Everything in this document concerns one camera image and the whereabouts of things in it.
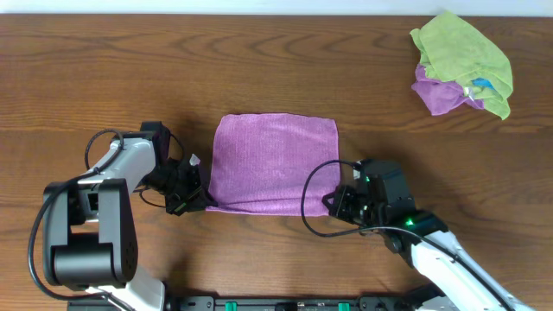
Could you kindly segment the purple microfibre cloth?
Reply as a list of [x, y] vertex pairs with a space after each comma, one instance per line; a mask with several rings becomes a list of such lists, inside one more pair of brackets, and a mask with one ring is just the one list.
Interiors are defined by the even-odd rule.
[[340, 183], [339, 134], [330, 118], [287, 113], [221, 118], [209, 192], [215, 212], [318, 217]]

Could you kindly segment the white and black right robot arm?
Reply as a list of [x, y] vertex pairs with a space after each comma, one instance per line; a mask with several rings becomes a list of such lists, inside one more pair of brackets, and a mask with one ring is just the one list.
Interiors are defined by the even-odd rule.
[[458, 310], [530, 310], [485, 272], [448, 226], [420, 210], [407, 186], [341, 186], [322, 199], [329, 214], [380, 235], [386, 247], [427, 277]]

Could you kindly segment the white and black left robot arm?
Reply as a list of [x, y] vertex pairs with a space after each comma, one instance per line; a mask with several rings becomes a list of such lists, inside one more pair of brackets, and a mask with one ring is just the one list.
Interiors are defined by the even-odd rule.
[[160, 123], [138, 132], [110, 130], [107, 153], [84, 174], [53, 182], [33, 229], [42, 230], [46, 280], [41, 291], [70, 310], [195, 310], [194, 298], [169, 293], [165, 282], [138, 263], [130, 197], [154, 190], [168, 214], [214, 205], [196, 156], [169, 157], [175, 136]]

